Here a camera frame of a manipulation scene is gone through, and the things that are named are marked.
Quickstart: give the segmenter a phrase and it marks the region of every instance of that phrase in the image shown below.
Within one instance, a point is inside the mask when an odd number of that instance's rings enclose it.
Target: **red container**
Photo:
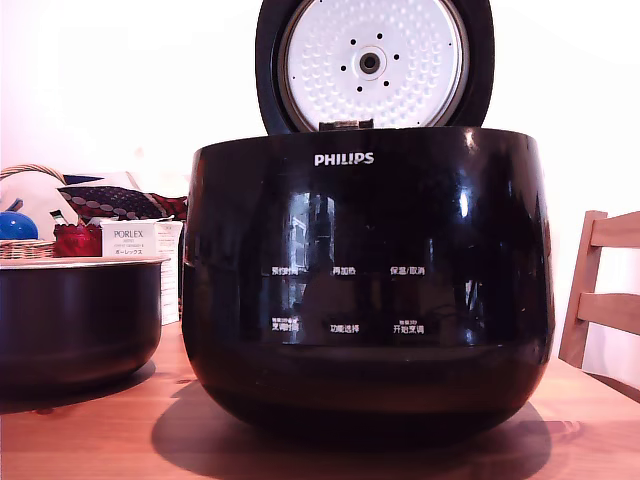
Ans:
[[[94,225],[56,225],[56,243],[53,254],[56,258],[101,257],[102,229]]]

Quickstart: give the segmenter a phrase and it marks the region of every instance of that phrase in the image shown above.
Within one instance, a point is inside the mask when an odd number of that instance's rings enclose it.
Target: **lid hinge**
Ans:
[[[330,123],[320,122],[319,131],[330,132],[335,130],[369,130],[372,128],[373,118],[371,120],[343,120]]]

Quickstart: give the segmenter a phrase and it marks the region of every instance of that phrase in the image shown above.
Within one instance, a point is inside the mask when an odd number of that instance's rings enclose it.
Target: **white box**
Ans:
[[[130,220],[100,222],[103,257],[166,257],[162,264],[162,324],[180,319],[178,248],[182,222]]]

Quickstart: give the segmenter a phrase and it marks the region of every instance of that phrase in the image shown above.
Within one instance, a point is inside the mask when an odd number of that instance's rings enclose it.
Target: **fabric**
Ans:
[[[78,222],[74,209],[60,196],[61,186],[57,178],[39,172],[12,175],[0,182],[0,211],[9,208],[16,198],[22,199],[24,206],[20,213],[36,224],[40,240],[53,242],[56,222],[50,212],[60,210],[67,222]]]
[[[187,218],[187,197],[165,198],[113,186],[67,186],[58,189],[71,208],[85,221],[93,218],[149,220]]]

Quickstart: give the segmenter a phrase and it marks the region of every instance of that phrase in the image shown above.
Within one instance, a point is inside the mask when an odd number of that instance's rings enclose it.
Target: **philips logo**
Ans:
[[[316,167],[335,165],[371,165],[375,161],[372,152],[369,153],[332,153],[330,155],[316,155]]]

